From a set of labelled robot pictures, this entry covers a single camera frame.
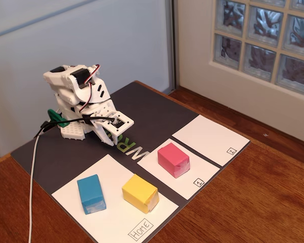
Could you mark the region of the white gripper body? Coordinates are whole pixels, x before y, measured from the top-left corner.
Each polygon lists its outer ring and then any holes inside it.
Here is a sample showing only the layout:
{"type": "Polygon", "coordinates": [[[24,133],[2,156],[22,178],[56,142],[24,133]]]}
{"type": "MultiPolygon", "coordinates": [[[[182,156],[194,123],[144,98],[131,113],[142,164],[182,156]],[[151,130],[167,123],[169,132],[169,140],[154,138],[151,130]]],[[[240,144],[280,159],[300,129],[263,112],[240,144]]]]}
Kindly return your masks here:
{"type": "MultiPolygon", "coordinates": [[[[83,116],[103,116],[103,117],[110,117],[113,112],[115,112],[115,106],[111,99],[108,99],[101,103],[93,103],[88,104],[79,114],[80,117],[83,116]]],[[[98,119],[98,120],[90,120],[90,121],[79,121],[82,126],[94,126],[94,125],[102,125],[103,123],[106,124],[113,124],[109,120],[105,119],[98,119]]]]}

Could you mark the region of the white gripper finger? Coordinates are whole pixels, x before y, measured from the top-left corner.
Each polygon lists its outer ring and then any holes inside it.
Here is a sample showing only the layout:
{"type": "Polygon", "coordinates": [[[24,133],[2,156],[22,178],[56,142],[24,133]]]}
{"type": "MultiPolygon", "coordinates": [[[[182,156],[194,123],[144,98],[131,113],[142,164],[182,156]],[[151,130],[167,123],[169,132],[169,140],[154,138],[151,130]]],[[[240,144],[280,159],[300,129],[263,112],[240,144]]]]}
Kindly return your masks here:
{"type": "Polygon", "coordinates": [[[111,133],[110,131],[108,131],[107,129],[105,129],[105,133],[106,133],[106,135],[108,136],[108,138],[109,138],[112,142],[115,142],[115,141],[118,142],[118,137],[112,135],[112,133],[111,133]]]}
{"type": "Polygon", "coordinates": [[[107,136],[101,125],[93,124],[95,134],[101,139],[101,141],[107,145],[114,146],[113,141],[107,136]]]}

